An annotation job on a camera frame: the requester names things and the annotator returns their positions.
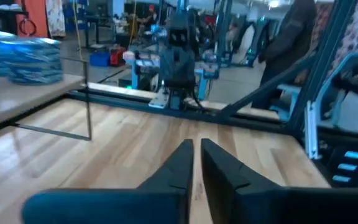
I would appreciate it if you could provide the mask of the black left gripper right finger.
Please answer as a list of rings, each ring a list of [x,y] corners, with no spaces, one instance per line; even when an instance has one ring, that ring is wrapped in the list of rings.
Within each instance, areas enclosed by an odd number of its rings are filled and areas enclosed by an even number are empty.
[[[358,224],[358,189],[282,187],[210,139],[201,160],[215,224]]]

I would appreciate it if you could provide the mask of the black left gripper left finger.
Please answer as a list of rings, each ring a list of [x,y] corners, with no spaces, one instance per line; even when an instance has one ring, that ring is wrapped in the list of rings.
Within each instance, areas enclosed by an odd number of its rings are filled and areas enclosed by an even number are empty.
[[[188,224],[194,148],[184,140],[135,189],[48,189],[23,204],[24,224]]]

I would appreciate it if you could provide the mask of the wooden shelf with black legs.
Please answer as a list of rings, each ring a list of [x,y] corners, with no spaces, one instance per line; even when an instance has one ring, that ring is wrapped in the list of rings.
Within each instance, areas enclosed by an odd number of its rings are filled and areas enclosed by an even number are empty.
[[[0,90],[0,130],[6,127],[13,127],[84,141],[92,140],[88,62],[70,57],[65,57],[64,59],[81,63],[82,76],[65,74],[63,81],[44,86],[16,85],[0,78],[2,88]],[[85,92],[87,136],[19,123],[20,120],[69,97],[72,91],[77,90]]]

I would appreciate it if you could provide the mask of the person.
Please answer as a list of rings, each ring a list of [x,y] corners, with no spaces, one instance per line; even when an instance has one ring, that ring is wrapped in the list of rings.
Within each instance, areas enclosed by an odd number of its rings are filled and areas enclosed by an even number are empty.
[[[155,9],[155,6],[151,4],[149,6],[148,14],[143,21],[145,30],[151,30],[152,25],[155,25],[157,23],[157,19],[158,19],[157,11]]]
[[[290,68],[309,51],[316,16],[314,0],[294,1],[278,34],[258,56],[260,63],[265,62],[260,85]]]

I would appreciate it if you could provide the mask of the red box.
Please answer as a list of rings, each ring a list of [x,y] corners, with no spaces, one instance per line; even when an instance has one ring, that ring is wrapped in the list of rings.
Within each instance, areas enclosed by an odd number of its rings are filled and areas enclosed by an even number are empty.
[[[110,65],[113,67],[119,67],[125,64],[125,60],[123,59],[123,53],[125,52],[125,48],[111,48],[110,49]]]

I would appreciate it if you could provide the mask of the blue bin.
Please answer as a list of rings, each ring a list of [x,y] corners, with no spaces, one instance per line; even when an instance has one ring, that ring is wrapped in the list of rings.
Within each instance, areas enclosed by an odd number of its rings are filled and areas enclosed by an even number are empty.
[[[110,66],[110,54],[107,52],[95,52],[89,56],[89,64],[95,67]]]

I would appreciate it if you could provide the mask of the black vented control box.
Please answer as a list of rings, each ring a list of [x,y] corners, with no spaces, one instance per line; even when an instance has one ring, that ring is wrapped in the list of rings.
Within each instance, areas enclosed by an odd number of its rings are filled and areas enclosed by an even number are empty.
[[[328,169],[333,186],[358,188],[358,150],[336,147],[328,162]]]

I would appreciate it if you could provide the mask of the floral cloth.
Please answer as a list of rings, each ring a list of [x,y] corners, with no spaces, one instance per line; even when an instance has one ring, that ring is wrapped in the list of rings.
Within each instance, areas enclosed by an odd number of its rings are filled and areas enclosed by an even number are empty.
[[[65,17],[62,0],[45,0],[48,31],[52,37],[65,37]]]

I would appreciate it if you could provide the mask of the silver aluminium bracket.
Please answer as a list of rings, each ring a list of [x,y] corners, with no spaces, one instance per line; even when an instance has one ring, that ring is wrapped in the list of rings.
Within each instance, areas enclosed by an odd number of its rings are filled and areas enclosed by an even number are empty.
[[[308,101],[305,116],[305,151],[310,159],[319,159],[318,132],[316,124],[315,103]]]

